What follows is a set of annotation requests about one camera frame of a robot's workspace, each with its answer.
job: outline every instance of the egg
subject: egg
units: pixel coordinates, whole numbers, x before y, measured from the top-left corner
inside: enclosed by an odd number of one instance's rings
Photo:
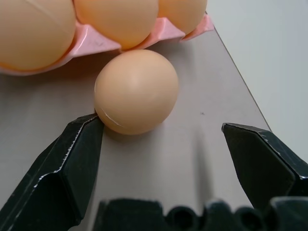
[[[76,16],[72,0],[0,0],[0,65],[35,70],[70,47]]]
[[[158,14],[158,0],[75,0],[74,4],[81,23],[92,25],[123,50],[147,38]]]
[[[98,75],[95,110],[110,129],[141,134],[168,117],[178,88],[177,73],[165,57],[148,50],[128,51],[110,61]]]
[[[205,14],[207,0],[159,0],[159,17],[166,17],[186,35],[192,32]]]

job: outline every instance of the white wall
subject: white wall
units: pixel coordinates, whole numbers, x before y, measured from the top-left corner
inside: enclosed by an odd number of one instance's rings
[[[308,0],[209,0],[207,12],[272,131],[308,162]]]

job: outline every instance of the gray surface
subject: gray surface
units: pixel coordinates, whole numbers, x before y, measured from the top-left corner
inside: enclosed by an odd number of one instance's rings
[[[248,205],[221,132],[223,122],[267,129],[215,31],[153,50],[174,65],[180,94],[169,118],[141,136],[106,131],[97,184],[87,217],[71,230],[91,230],[98,202],[132,197],[157,199],[165,212],[204,201]],[[44,150],[78,116],[93,112],[95,77],[110,56],[71,61],[39,76],[0,76],[0,206]]]

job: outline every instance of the pink egg carton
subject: pink egg carton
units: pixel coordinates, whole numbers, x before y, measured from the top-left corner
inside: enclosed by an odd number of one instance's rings
[[[92,26],[83,25],[79,22],[76,22],[76,24],[77,29],[72,46],[69,51],[53,65],[35,71],[16,71],[0,67],[0,73],[15,76],[29,76],[56,69],[76,57],[107,51],[117,53],[124,52],[121,50],[121,45],[119,43],[106,38],[97,32]],[[145,49],[159,41],[188,41],[211,30],[214,30],[214,26],[207,14],[203,16],[202,21],[197,28],[186,36],[184,32],[176,28],[167,18],[157,18],[150,35],[142,43],[130,50]]]

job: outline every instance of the egg tray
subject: egg tray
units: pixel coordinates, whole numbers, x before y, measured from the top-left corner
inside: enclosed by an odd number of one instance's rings
[[[157,18],[153,30],[150,35],[139,45],[129,50],[145,49],[159,41],[164,42],[182,42],[193,39],[204,32],[214,30],[213,23],[210,17],[205,14],[196,27],[196,29],[188,35],[176,28],[167,18]],[[90,25],[83,25],[76,22],[76,33],[72,45],[65,55],[54,64],[35,71],[16,71],[0,67],[0,73],[15,75],[15,76],[29,76],[43,73],[56,69],[65,65],[70,60],[76,57],[85,56],[89,54],[96,54],[101,52],[113,51],[122,53],[121,45],[112,41]]]

